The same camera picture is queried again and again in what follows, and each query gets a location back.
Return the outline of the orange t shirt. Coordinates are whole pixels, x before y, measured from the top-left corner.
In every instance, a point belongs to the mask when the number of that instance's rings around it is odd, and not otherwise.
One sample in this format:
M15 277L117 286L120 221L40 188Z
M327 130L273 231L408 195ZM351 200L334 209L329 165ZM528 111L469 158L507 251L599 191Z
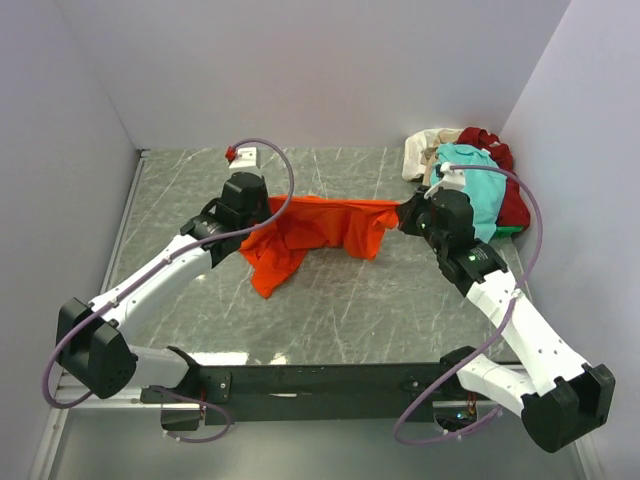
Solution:
M397 206L381 200L293 198L275 222L241 245L240 253L254 269L253 288L271 297L311 250L341 248L351 257L374 260L385 233L399 224Z

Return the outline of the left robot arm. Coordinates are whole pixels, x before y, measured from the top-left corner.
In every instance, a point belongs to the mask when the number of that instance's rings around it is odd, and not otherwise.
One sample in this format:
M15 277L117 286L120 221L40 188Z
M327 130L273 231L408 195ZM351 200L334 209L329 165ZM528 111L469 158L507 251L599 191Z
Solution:
M56 361L100 399L126 387L192 387L200 366L176 347L143 348L136 332L171 295L239 250L246 228L271 216L263 177L236 172L219 197L189 219L164 250L90 303L76 298L60 309L56 339L77 328Z

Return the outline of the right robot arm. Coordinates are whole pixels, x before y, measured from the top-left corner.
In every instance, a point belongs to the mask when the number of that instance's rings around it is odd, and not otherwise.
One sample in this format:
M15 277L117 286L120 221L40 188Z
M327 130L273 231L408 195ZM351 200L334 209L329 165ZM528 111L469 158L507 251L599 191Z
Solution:
M495 326L489 343L503 338L525 369L517 373L488 359L488 344L459 349L452 366L396 424L402 426L436 390L456 380L462 389L518 416L529 437L548 453L603 426L616 384L613 373L575 352L523 293L523 281L493 247L476 238L469 197L459 190L421 187L397 206L396 215L399 230L422 237L444 277Z

